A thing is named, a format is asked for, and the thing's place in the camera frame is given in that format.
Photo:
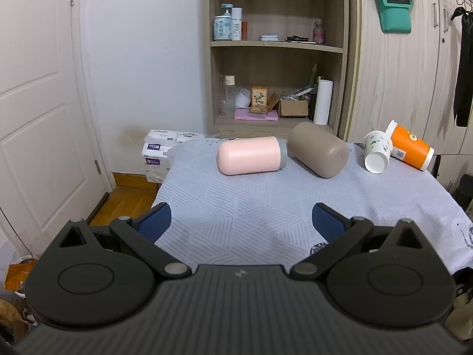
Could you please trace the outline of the taupe brown cup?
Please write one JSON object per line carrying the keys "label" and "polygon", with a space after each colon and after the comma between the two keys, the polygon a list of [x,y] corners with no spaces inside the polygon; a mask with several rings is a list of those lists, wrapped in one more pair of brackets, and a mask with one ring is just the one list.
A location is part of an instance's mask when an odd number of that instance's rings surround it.
{"label": "taupe brown cup", "polygon": [[289,157],[322,178],[333,178],[346,166],[347,144],[318,125],[299,123],[288,138]]}

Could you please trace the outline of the white floral paper cup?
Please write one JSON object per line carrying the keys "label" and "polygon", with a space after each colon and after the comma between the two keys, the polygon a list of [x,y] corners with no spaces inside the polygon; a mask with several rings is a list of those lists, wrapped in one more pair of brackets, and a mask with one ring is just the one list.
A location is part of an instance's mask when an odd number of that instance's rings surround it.
{"label": "white floral paper cup", "polygon": [[393,149],[391,137],[384,131],[371,131],[364,140],[364,165],[368,172],[383,173],[388,165]]}

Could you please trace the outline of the orange paper cup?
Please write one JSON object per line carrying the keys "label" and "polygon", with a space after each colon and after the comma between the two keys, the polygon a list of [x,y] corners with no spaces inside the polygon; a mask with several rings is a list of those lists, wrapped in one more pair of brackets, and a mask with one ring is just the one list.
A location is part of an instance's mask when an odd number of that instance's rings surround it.
{"label": "orange paper cup", "polygon": [[420,171],[427,169],[435,153],[431,146],[399,125],[395,120],[391,120],[385,133],[390,137],[393,144],[392,157]]}

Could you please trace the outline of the pink cup grey rim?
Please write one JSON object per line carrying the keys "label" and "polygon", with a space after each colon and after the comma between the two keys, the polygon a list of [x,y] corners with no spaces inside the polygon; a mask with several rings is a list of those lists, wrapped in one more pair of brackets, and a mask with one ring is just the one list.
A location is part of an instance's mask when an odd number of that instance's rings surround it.
{"label": "pink cup grey rim", "polygon": [[216,156],[224,175],[276,172],[287,164],[287,141],[276,136],[227,140]]}

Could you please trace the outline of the white cup on shelf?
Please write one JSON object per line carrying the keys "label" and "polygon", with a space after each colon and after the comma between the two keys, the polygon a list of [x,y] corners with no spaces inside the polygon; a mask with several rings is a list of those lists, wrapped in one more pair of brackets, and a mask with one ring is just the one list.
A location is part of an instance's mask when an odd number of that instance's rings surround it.
{"label": "white cup on shelf", "polygon": [[241,88],[236,94],[235,105],[236,109],[249,108],[251,105],[251,91],[246,88]]}

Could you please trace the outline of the grey patterned tablecloth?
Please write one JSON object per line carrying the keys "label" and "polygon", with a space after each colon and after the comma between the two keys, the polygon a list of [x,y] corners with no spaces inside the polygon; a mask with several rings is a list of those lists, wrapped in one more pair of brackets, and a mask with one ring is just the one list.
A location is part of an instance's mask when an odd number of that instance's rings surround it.
{"label": "grey patterned tablecloth", "polygon": [[156,197],[171,208],[157,245],[192,268],[293,266],[325,244],[312,223],[316,203],[381,226],[409,218],[450,272],[472,265],[472,222],[428,172],[394,159],[375,175],[364,167],[363,150],[350,144],[346,166],[331,179],[292,160],[277,172],[226,176],[217,166],[219,144],[194,139],[177,147]]}

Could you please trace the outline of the white tissue package stack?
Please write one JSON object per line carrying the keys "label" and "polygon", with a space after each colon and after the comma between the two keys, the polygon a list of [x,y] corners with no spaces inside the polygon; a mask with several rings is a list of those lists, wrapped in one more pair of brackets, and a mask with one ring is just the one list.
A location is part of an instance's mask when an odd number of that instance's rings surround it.
{"label": "white tissue package stack", "polygon": [[141,155],[148,182],[163,183],[171,163],[169,152],[182,143],[193,139],[204,139],[206,135],[186,131],[152,129],[143,139]]}

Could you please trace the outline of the white door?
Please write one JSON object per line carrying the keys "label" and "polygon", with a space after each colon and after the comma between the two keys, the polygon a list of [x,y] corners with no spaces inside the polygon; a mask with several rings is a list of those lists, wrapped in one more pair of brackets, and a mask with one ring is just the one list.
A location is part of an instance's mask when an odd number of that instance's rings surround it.
{"label": "white door", "polygon": [[106,194],[79,99],[71,0],[1,0],[1,226],[39,256]]}

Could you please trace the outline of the brown paper bag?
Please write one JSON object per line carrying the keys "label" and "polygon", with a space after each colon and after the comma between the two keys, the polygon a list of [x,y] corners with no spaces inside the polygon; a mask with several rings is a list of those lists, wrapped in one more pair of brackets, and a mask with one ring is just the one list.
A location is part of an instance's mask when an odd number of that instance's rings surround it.
{"label": "brown paper bag", "polygon": [[35,258],[26,258],[16,264],[10,264],[4,280],[4,289],[13,293],[23,293],[26,279],[36,265]]}

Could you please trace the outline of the brown cardboard box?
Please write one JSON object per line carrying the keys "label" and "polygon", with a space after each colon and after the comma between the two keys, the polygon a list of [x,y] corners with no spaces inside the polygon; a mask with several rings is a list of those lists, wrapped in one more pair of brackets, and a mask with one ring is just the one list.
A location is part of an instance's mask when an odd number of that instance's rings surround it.
{"label": "brown cardboard box", "polygon": [[275,92],[268,97],[268,109],[275,110],[280,117],[306,117],[309,114],[306,100],[280,99]]}

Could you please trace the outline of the white paper roll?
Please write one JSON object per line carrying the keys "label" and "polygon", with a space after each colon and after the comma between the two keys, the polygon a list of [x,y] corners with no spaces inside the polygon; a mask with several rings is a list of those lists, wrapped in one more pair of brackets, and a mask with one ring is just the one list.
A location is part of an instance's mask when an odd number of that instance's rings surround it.
{"label": "white paper roll", "polygon": [[316,125],[327,125],[330,114],[331,99],[333,92],[333,81],[321,79],[318,83],[318,91],[314,108],[313,122]]}

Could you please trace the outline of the floral small carton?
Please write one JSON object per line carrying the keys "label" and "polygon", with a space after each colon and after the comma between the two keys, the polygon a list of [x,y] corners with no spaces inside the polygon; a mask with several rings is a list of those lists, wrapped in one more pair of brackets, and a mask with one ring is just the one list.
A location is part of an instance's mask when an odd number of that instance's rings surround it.
{"label": "floral small carton", "polygon": [[263,114],[268,112],[268,88],[253,86],[251,90],[250,112]]}

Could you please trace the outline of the pink flat box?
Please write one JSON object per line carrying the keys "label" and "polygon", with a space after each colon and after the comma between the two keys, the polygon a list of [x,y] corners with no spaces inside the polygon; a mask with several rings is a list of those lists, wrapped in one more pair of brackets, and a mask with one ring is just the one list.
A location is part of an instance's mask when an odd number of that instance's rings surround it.
{"label": "pink flat box", "polygon": [[249,108],[238,108],[235,111],[234,119],[236,121],[270,121],[277,122],[279,116],[276,110],[267,113],[252,113]]}

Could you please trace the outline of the wooden wardrobe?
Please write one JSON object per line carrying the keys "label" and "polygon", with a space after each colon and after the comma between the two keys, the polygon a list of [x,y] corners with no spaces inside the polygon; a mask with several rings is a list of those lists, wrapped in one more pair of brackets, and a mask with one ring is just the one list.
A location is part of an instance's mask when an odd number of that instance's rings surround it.
{"label": "wooden wardrobe", "polygon": [[395,120],[438,155],[470,154],[472,126],[454,119],[462,25],[450,17],[472,0],[413,0],[407,35],[383,33],[376,0],[357,3],[358,78],[347,139],[360,142]]}

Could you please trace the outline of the clear bottle beige cap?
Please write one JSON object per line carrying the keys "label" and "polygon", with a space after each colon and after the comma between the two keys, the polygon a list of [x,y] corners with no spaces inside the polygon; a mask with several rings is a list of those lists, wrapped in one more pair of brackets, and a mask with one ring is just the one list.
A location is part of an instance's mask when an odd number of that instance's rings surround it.
{"label": "clear bottle beige cap", "polygon": [[224,110],[226,114],[233,114],[236,109],[235,104],[235,75],[224,76]]}

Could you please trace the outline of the black hanging garment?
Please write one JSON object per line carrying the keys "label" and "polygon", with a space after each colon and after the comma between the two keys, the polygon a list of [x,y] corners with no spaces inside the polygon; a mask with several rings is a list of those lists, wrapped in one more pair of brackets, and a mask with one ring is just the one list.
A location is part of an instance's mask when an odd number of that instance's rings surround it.
{"label": "black hanging garment", "polygon": [[457,7],[451,16],[451,21],[461,18],[461,49],[459,69],[455,86],[454,120],[457,127],[468,126],[472,109],[472,12],[463,7]]}

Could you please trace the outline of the wooden shelf unit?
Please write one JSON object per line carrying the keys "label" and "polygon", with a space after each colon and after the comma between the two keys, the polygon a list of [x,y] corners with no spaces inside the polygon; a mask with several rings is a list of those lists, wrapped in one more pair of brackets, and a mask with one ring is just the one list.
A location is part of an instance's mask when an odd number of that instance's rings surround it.
{"label": "wooden shelf unit", "polygon": [[[315,73],[333,81],[328,124],[338,133],[346,82],[349,50],[349,0],[203,0],[206,45],[204,50],[209,129],[223,137],[278,135],[286,137],[302,121],[282,118],[277,122],[236,121],[226,114],[224,76],[235,75],[237,90],[267,87],[283,95],[305,87]],[[213,20],[221,4],[242,8],[248,37],[241,41],[214,41]],[[314,20],[323,20],[325,43],[313,42]],[[260,35],[278,35],[277,42],[263,42]]]}

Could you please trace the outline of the pink small bottle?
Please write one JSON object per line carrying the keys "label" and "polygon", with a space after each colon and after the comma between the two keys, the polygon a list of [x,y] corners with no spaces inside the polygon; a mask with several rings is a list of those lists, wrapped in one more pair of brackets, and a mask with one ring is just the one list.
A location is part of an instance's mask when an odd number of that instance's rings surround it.
{"label": "pink small bottle", "polygon": [[324,25],[323,20],[320,18],[314,20],[313,42],[317,45],[323,45],[325,43]]}

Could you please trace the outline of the white flat tin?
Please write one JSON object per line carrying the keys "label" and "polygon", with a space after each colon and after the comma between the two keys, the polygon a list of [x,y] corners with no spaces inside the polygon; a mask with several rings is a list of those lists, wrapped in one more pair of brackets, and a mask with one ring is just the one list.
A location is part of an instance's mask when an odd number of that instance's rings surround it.
{"label": "white flat tin", "polygon": [[279,37],[278,35],[260,35],[259,40],[263,42],[277,42]]}

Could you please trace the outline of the teal pump bottle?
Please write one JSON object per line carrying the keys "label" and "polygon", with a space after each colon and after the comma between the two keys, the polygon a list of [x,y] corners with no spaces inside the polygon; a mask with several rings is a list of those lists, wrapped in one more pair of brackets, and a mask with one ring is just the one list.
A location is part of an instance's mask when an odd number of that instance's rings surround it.
{"label": "teal pump bottle", "polygon": [[213,40],[227,41],[232,35],[232,4],[222,3],[222,13],[213,20]]}

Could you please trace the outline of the green hanging pouch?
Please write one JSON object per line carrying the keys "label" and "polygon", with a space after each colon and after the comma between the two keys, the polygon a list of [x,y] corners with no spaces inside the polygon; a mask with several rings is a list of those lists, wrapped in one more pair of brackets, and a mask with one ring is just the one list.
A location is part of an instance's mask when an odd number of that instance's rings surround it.
{"label": "green hanging pouch", "polygon": [[410,34],[413,0],[376,0],[382,32]]}

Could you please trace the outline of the white tube bottle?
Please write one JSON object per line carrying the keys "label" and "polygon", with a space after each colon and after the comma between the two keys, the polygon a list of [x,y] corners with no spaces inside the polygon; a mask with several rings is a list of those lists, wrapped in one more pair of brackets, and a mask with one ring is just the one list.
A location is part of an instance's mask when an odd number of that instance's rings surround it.
{"label": "white tube bottle", "polygon": [[232,29],[231,29],[231,39],[232,41],[241,41],[241,24],[242,24],[242,8],[233,7],[232,8]]}

